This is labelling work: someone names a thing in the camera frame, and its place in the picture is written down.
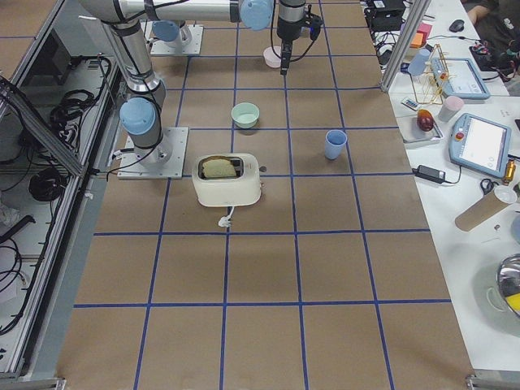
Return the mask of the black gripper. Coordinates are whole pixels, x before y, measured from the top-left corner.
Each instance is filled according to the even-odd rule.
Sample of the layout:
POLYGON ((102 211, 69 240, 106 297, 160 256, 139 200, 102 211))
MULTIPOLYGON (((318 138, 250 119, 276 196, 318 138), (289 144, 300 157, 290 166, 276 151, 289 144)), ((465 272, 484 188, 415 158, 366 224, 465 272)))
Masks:
POLYGON ((312 12, 306 0, 278 1, 277 36, 282 40, 280 49, 280 74, 286 76, 291 63, 293 42, 303 28, 310 30, 310 39, 316 41, 321 33, 323 19, 312 12))

